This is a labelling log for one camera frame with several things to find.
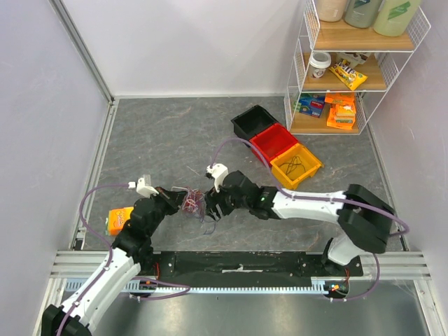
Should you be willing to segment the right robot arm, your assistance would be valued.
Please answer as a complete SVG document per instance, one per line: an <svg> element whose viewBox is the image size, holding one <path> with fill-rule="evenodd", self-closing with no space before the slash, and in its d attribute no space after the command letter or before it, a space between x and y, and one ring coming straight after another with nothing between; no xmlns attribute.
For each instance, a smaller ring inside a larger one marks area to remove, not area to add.
<svg viewBox="0 0 448 336"><path fill-rule="evenodd" d="M341 235L328 241L320 259L328 275L339 274L363 252L386 251L395 211L361 185L337 192L297 192L259 186L220 164L207 168L206 177L213 180L205 195L206 214L214 220L245 209L261 220L304 218L339 225Z"/></svg>

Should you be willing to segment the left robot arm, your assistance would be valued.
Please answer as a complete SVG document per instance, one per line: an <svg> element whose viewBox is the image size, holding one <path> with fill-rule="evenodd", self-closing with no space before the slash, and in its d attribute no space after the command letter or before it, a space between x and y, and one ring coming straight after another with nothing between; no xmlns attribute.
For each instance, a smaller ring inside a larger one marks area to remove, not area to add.
<svg viewBox="0 0 448 336"><path fill-rule="evenodd" d="M155 194L138 199L100 266L69 299L44 310L41 334L92 335L125 285L151 272L151 237L165 217L178 212L186 195L157 187Z"/></svg>

